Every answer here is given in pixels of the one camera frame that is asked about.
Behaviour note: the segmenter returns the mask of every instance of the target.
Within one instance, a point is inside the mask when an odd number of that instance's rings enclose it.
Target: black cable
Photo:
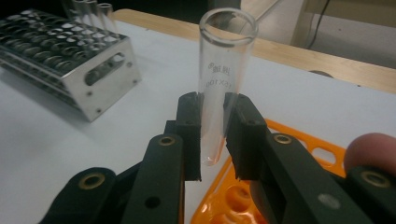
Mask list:
[[[312,46],[313,46],[314,43],[315,43],[315,40],[317,39],[317,34],[318,34],[318,29],[319,29],[319,26],[320,26],[320,22],[321,22],[321,19],[323,18],[323,15],[324,15],[324,13],[325,13],[325,11],[326,11],[327,6],[329,5],[329,3],[330,3],[330,0],[327,0],[327,1],[326,1],[326,4],[324,5],[324,7],[323,7],[323,9],[322,9],[322,11],[320,12],[320,16],[319,16],[318,23],[317,23],[317,28],[316,28],[316,30],[315,30],[314,37],[312,38],[311,43],[308,45],[308,49],[311,49],[311,48],[312,48]]]

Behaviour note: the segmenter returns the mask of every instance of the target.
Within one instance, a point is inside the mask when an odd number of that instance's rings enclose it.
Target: test tube rack hole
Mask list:
[[[0,64],[88,121],[141,80],[128,36],[36,9],[0,20]]]

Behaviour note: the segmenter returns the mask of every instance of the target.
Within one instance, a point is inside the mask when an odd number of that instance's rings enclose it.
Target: fingertip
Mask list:
[[[351,142],[346,150],[346,172],[355,166],[374,166],[396,176],[396,138],[383,133],[367,133]]]

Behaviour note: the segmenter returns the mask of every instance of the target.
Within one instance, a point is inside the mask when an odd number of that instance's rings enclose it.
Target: screw hole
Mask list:
[[[105,179],[105,176],[101,173],[87,174],[79,180],[78,186],[81,189],[96,189],[105,182]]]
[[[385,176],[377,172],[364,171],[361,173],[361,178],[363,178],[367,183],[378,188],[386,189],[390,187],[389,180]]]
[[[274,139],[280,144],[287,145],[291,143],[291,138],[284,134],[277,134],[274,136]]]
[[[151,209],[160,206],[160,204],[161,204],[160,198],[155,197],[155,196],[149,197],[149,198],[147,198],[146,201],[145,201],[145,206],[146,206],[147,208],[151,208]]]
[[[175,138],[173,137],[163,137],[160,139],[160,145],[161,146],[171,146],[175,143]]]

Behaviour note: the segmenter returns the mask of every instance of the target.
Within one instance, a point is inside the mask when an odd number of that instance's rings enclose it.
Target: wooden table edge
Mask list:
[[[174,35],[199,40],[197,24],[156,16],[131,9],[114,12],[115,20]],[[362,63],[308,49],[300,49],[276,42],[256,39],[252,54],[305,71],[321,71],[334,78],[380,91],[396,93],[396,69]]]

